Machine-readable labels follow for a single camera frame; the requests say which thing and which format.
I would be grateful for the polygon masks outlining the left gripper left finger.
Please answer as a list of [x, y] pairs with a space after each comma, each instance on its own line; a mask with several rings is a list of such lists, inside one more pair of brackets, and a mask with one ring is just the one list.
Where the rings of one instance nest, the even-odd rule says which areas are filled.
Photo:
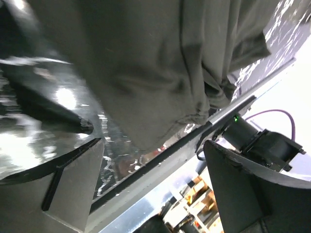
[[2, 233], [82, 233], [104, 154], [100, 138], [0, 182]]

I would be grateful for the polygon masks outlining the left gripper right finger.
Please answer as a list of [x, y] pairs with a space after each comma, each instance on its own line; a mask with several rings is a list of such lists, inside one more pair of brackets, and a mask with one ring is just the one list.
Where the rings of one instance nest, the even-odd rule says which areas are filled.
[[309, 233], [311, 183], [206, 141], [204, 154], [226, 233]]

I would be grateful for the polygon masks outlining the black t shirt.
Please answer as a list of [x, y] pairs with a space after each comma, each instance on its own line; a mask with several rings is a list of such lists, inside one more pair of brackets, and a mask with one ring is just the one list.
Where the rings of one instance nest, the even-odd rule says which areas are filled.
[[227, 76], [269, 55], [273, 0], [31, 0], [46, 37], [106, 113], [144, 151], [210, 109], [228, 106]]

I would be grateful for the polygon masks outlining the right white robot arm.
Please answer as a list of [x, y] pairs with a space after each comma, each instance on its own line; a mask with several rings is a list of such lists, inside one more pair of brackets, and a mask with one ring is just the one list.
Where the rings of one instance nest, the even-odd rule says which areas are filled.
[[267, 129], [258, 131], [240, 115], [235, 115], [212, 137], [223, 137], [242, 157], [263, 165], [276, 172], [290, 171], [290, 161], [299, 153], [302, 146], [288, 137]]

